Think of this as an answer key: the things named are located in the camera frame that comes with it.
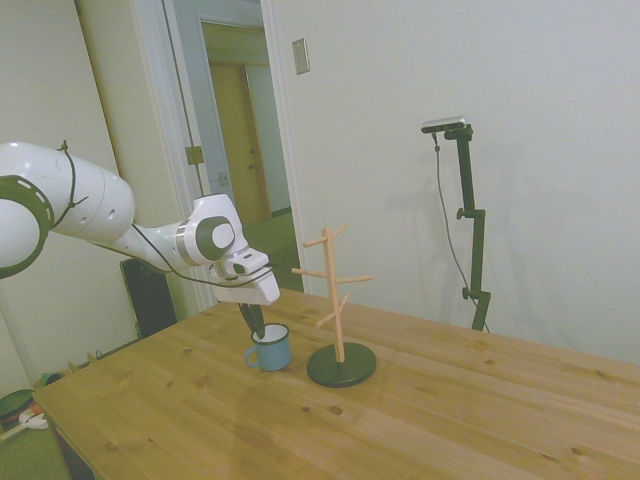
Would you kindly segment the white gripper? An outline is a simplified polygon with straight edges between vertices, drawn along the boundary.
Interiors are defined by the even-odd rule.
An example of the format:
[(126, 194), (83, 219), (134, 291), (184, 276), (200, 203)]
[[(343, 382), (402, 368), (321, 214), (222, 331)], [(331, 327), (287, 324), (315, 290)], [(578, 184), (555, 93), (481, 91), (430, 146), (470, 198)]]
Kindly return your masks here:
[(265, 323), (260, 305), (270, 305), (280, 296), (276, 277), (269, 267), (250, 273), (223, 276), (216, 265), (209, 268), (215, 297), (221, 302), (238, 303), (242, 317), (251, 333), (265, 335)]

